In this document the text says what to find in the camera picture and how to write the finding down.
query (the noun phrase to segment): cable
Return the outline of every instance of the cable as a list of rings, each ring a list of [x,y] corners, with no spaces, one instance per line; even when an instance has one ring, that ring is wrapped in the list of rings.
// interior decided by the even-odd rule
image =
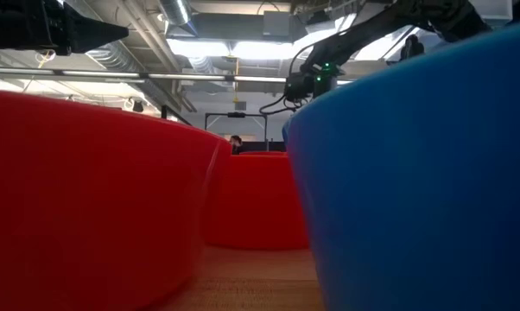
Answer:
[[[262,1],[262,3],[260,3],[260,6],[258,7],[257,15],[260,13],[260,9],[261,9],[261,8],[262,8],[266,3],[269,3],[269,4],[273,5],[274,8],[276,8],[277,12],[281,12],[281,10],[279,10],[279,8],[277,7],[277,5],[276,5],[275,3],[272,3],[271,1],[264,0],[264,1]]]
[[[48,50],[47,54],[45,54],[45,56],[43,56],[43,55],[41,56],[42,59],[41,59],[41,61],[39,63],[39,66],[37,68],[41,69],[43,67],[43,65],[45,65],[46,62],[48,62],[50,60],[53,60],[54,56],[55,56],[54,50]],[[29,80],[28,84],[22,90],[22,92],[26,92],[28,90],[29,85],[32,84],[32,82],[34,82],[34,78],[35,78],[35,76],[33,75],[32,78]]]
[[[266,115],[266,116],[270,116],[270,115],[273,115],[273,114],[276,114],[276,113],[279,113],[279,112],[292,110],[292,108],[288,108],[288,107],[285,105],[285,108],[283,108],[283,109],[276,110],[276,111],[264,112],[265,109],[270,108],[270,107],[272,107],[272,106],[275,106],[275,105],[279,104],[282,100],[285,99],[286,96],[287,96],[286,94],[283,94],[283,95],[282,95],[278,100],[276,100],[275,102],[260,107],[260,110],[259,110],[260,113],[262,113],[263,115]]]
[[[331,38],[332,36],[335,36],[335,35],[341,35],[341,34],[345,33],[345,32],[348,31],[348,30],[349,30],[349,29],[340,30],[340,32],[335,33],[334,35],[330,35],[330,36],[328,36],[327,38]],[[310,44],[310,45],[307,45],[307,46],[304,47],[304,48],[301,48],[301,50],[298,51],[298,53],[295,55],[295,57],[293,57],[293,60],[291,61],[291,64],[290,64],[290,66],[289,66],[289,75],[291,75],[291,73],[293,73],[293,65],[295,64],[295,60],[298,58],[298,56],[299,56],[300,54],[302,54],[302,52],[304,52],[304,51],[306,51],[307,49],[311,48],[311,47],[312,47],[313,45],[315,45],[316,43],[321,42],[321,41],[324,41],[324,40],[327,39],[327,38],[321,39],[321,40],[319,40],[319,41],[317,41],[317,42],[314,42],[314,43],[312,43],[312,44]]]
[[[284,99],[284,100],[283,100],[283,105],[284,105],[288,110],[290,110],[290,111],[292,111],[292,112],[296,112],[296,109],[297,109],[297,108],[300,108],[300,107],[297,107],[297,106],[296,106],[296,103],[293,103],[293,105],[294,105],[295,107],[287,106],[287,99]]]

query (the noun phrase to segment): black cable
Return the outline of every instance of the black cable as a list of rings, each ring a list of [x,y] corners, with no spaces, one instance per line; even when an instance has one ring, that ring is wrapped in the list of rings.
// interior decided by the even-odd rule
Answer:
[[[281,10],[279,10],[279,8],[277,7],[277,5],[271,1],[267,1],[267,0],[264,0],[262,1],[262,3],[260,3],[260,6],[258,7],[258,10],[257,10],[257,15],[258,13],[260,13],[260,9],[266,4],[266,3],[269,3],[271,5],[274,6],[274,8],[276,8],[277,12],[281,12]]]
[[[341,35],[341,34],[345,33],[345,32],[348,31],[348,30],[349,30],[349,29],[340,30],[340,32],[338,32],[338,33],[336,33],[336,34],[334,34],[334,35],[330,35],[330,36],[328,36],[328,37],[325,38],[325,39],[331,38],[332,36],[335,36],[335,35]],[[304,52],[304,51],[306,51],[308,48],[312,47],[314,44],[316,44],[316,43],[318,43],[318,42],[321,42],[321,41],[324,41],[325,39],[319,40],[319,41],[314,42],[314,43],[312,43],[312,44],[310,44],[310,45],[307,45],[307,46],[304,47],[304,48],[301,48],[301,50],[298,51],[298,53],[295,55],[295,57],[293,57],[293,60],[291,61],[291,64],[290,64],[290,66],[289,66],[289,75],[291,75],[291,73],[293,73],[293,65],[295,64],[295,60],[296,60],[296,58],[297,58],[300,54],[302,54],[302,52]]]
[[[263,115],[266,115],[266,116],[270,116],[270,115],[273,115],[273,114],[276,114],[276,113],[279,113],[279,112],[292,110],[292,108],[288,108],[288,107],[283,103],[283,104],[285,105],[285,108],[283,108],[283,109],[279,109],[279,110],[276,110],[276,111],[268,111],[268,112],[264,112],[265,109],[270,108],[270,107],[273,107],[273,106],[275,106],[275,105],[281,103],[281,101],[284,100],[286,96],[287,96],[286,94],[283,94],[283,95],[282,95],[278,100],[276,100],[275,102],[260,107],[260,110],[259,110],[260,113],[262,113]]]
[[[358,8],[358,12],[356,12],[356,17],[358,17],[358,16],[360,15],[360,12],[364,9],[365,3],[364,3],[364,4],[360,4],[360,5],[361,5],[361,6]],[[352,21],[352,25],[351,25],[351,27],[352,27],[353,25],[356,24],[357,19],[358,19],[358,18],[354,18],[354,20]],[[351,27],[349,27],[348,29],[340,30],[339,32],[337,32],[337,33],[334,34],[334,35],[341,35],[341,34],[345,33],[346,31],[350,30]],[[289,66],[289,75],[291,75],[291,73],[293,72],[293,65],[295,64],[295,60],[296,60],[296,58],[297,58],[300,54],[302,54],[302,52],[304,52],[307,48],[312,47],[314,44],[316,44],[316,43],[318,43],[318,42],[314,42],[314,43],[312,43],[312,44],[310,44],[310,45],[308,45],[308,46],[302,48],[300,51],[298,51],[298,53],[295,55],[295,57],[293,57],[293,60],[291,61],[291,65]]]
[[[284,99],[284,100],[283,100],[283,105],[284,105],[287,109],[289,109],[290,111],[292,111],[292,112],[295,112],[295,111],[296,111],[296,108],[299,108],[299,107],[297,107],[297,106],[295,105],[295,103],[293,103],[293,105],[294,105],[295,107],[288,106],[288,105],[287,105],[287,99]]]

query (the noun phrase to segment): ceiling light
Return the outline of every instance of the ceiling light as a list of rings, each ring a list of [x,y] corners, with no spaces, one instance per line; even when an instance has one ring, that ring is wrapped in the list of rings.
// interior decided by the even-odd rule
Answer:
[[[54,75],[53,70],[47,69],[27,69],[27,68],[7,68],[0,67],[0,73],[5,74],[32,74],[32,75]]]
[[[417,33],[419,33],[422,29],[420,28],[414,28],[407,36],[405,36],[402,41],[400,41],[398,44],[396,44],[388,53],[386,53],[384,55],[384,58],[387,60],[389,59],[392,55],[396,54],[398,51],[400,51],[403,47],[404,47],[404,44],[406,44],[406,39],[408,39],[408,37],[410,35],[416,35]]]
[[[224,75],[213,75],[213,74],[181,74],[181,73],[150,73],[149,78],[151,79],[178,79],[178,80],[190,80],[190,81],[225,81]]]
[[[241,41],[232,55],[244,60],[286,60],[292,57],[292,50],[290,43]]]
[[[335,20],[335,29],[336,31],[346,30],[352,26],[352,22],[356,19],[356,13],[349,14],[347,16],[342,16]]]
[[[295,54],[297,54],[298,51],[300,51],[304,47],[314,44],[317,41],[321,41],[331,35],[334,35],[335,33],[336,33],[336,29],[329,29],[329,30],[316,31],[312,34],[307,34],[307,35],[303,36],[301,39],[299,39],[299,40],[295,41],[295,43],[293,43],[293,52],[291,53],[290,57],[295,56]]]
[[[114,73],[114,72],[82,72],[82,71],[72,71],[65,70],[63,71],[66,75],[75,75],[75,76],[87,76],[92,74],[93,77],[97,78],[139,78],[139,73]]]
[[[236,76],[235,80],[237,82],[285,83],[285,78],[278,77]]]
[[[354,81],[350,81],[350,80],[338,80],[337,81],[337,86],[343,86],[343,85],[346,85],[346,84],[349,84],[349,83],[352,83]]]
[[[105,79],[106,83],[145,83],[144,79]]]
[[[329,18],[324,10],[314,12],[312,17],[306,21],[306,31],[309,34],[321,30],[328,30],[333,28],[333,21]]]
[[[386,35],[362,48],[354,60],[378,60],[392,48],[393,43],[392,36]]]
[[[419,28],[413,29],[409,35],[414,35],[420,31]],[[383,38],[375,40],[370,43],[365,48],[362,48],[359,53],[356,55],[354,60],[380,60],[385,55],[391,56],[396,51],[400,50],[404,46],[405,37],[402,41],[398,42],[396,45],[396,41],[403,37],[404,30],[400,29],[394,33],[388,34]]]
[[[220,41],[183,41],[168,39],[174,54],[186,57],[227,56],[229,49]]]

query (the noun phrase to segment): fluorescent light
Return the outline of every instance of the fluorescent light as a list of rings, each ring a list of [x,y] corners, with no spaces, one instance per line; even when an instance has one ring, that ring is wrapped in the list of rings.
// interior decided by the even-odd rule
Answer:
[[[225,81],[223,75],[213,74],[181,74],[181,73],[151,73],[149,74],[151,79],[179,79],[179,80],[203,80],[203,81]]]
[[[144,97],[143,93],[138,91],[135,87],[129,86],[126,83],[103,83],[103,82],[81,82],[70,81],[67,85],[81,90],[85,94],[93,94],[97,96],[120,96],[120,97]]]
[[[392,34],[386,35],[362,48],[354,60],[378,60],[392,48],[393,43]]]
[[[337,81],[337,86],[343,86],[345,84],[349,84],[349,83],[352,83],[354,81],[350,81],[350,80],[338,80]]]
[[[53,70],[47,69],[27,69],[27,68],[6,68],[0,67],[0,73],[6,74],[33,74],[33,75],[54,75]]]
[[[7,81],[0,80],[0,91],[20,92],[23,87],[17,86]]]
[[[419,31],[419,28],[415,28],[412,30],[412,32],[409,33],[409,35],[415,35]],[[400,50],[404,46],[406,38],[395,45],[396,40],[398,40],[403,34],[403,32],[401,33],[400,30],[398,30],[397,33],[400,35],[397,35],[396,33],[388,34],[383,38],[370,43],[365,48],[362,48],[354,60],[380,60],[385,55],[392,55],[396,51]]]
[[[244,60],[285,60],[292,57],[292,50],[290,43],[241,41],[231,54]]]
[[[229,49],[220,41],[183,41],[168,39],[174,54],[186,57],[227,56]]]
[[[317,41],[321,41],[336,33],[337,33],[336,29],[329,29],[329,30],[316,31],[314,33],[303,36],[301,39],[299,39],[299,40],[295,41],[295,43],[293,43],[293,52],[291,53],[289,58],[294,57],[298,53],[298,51],[300,51],[304,47],[314,44]],[[305,50],[304,52],[310,52],[310,51],[312,51],[312,48],[309,48],[309,49]]]
[[[107,83],[145,83],[144,79],[105,79]]]
[[[278,77],[251,77],[251,76],[236,76],[237,82],[271,82],[271,83],[285,83],[285,78]]]
[[[420,28],[414,28],[412,32],[409,33],[410,35],[416,35],[418,32],[420,32],[422,29]],[[384,55],[385,59],[389,59],[392,55],[394,55],[396,52],[400,51],[401,48],[403,48],[404,44],[406,44],[406,39],[408,37],[404,38],[402,41],[400,41],[398,44],[396,44],[387,54]]]
[[[349,29],[352,26],[352,22],[354,22],[355,19],[356,19],[356,13],[352,13],[347,16],[339,17],[335,20],[335,29],[337,31]]]
[[[64,70],[64,74],[75,75],[75,76],[93,76],[93,77],[106,77],[106,78],[139,78],[139,73],[113,73],[113,72],[85,72],[85,71],[72,71]]]

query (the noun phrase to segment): pipe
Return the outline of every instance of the pipe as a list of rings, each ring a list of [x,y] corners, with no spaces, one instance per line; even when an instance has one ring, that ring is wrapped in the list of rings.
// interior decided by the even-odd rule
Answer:
[[[210,57],[189,57],[188,59],[195,72],[202,74],[215,74],[214,65],[212,64]]]
[[[76,9],[82,16],[94,18],[102,21],[100,16],[95,12],[85,0],[64,0]],[[115,41],[104,45],[99,49],[92,50],[86,53],[89,57],[94,59],[101,66],[110,71],[115,72],[142,72],[145,70],[136,57],[128,50],[128,48],[121,42]],[[180,109],[177,100],[174,96],[164,91],[164,89],[153,80],[136,80],[139,85],[136,88],[141,90],[146,96],[152,99],[152,103],[156,108],[161,109],[167,102],[172,104],[176,109]]]
[[[145,25],[145,28],[147,28],[149,30],[149,35],[151,37],[153,37],[153,40],[156,41],[156,44],[158,44],[158,46],[160,47],[162,52],[164,52],[166,57],[168,57],[168,59],[170,60],[170,63],[174,67],[174,70],[176,72],[180,72],[181,71],[180,66],[179,66],[179,64],[177,62],[177,59],[175,58],[174,53],[172,53],[172,50],[168,46],[168,43],[166,42],[166,39],[162,39],[158,35],[158,31],[157,31],[156,27],[150,22],[150,20],[145,15],[145,12],[143,12],[141,7],[139,7],[139,5],[137,5],[135,0],[123,0],[123,1],[125,1],[125,2],[130,4],[130,7],[133,9],[133,12],[135,12],[137,17],[139,17],[141,22],[143,22],[143,24]]]
[[[181,99],[181,106],[183,108],[185,108],[187,111],[193,112],[193,109],[191,109],[191,107],[189,107],[189,105],[187,104],[187,102],[185,100],[183,100],[183,98]]]
[[[27,79],[28,76],[35,76],[38,80],[89,80],[98,79],[104,82],[128,82],[146,81],[147,79],[170,79],[170,80],[186,80],[186,81],[228,81],[228,82],[261,82],[261,83],[285,83],[283,77],[260,77],[260,76],[244,76],[232,74],[189,74],[189,73],[114,73],[105,71],[86,71],[86,70],[61,70],[61,69],[34,69],[0,67],[0,78]],[[338,85],[342,86],[353,82],[354,80],[339,80]]]
[[[187,0],[160,0],[160,10],[175,26],[185,25],[191,21],[191,6]]]
[[[153,53],[155,53],[156,57],[160,60],[160,62],[166,67],[168,71],[174,71],[174,66],[170,63],[168,57],[164,55],[158,47],[151,41],[149,35],[145,32],[145,29],[141,26],[141,24],[137,21],[137,19],[131,14],[130,9],[126,5],[124,0],[115,0],[116,4],[122,10],[122,12],[128,17],[133,27],[136,28],[137,32],[141,37],[147,42],[147,45],[150,46]]]
[[[189,99],[187,99],[185,96],[181,97],[183,98],[183,101],[189,105],[189,107],[191,107],[191,109],[193,110],[193,112],[198,112],[197,108],[193,105],[193,103],[191,103],[191,101]]]

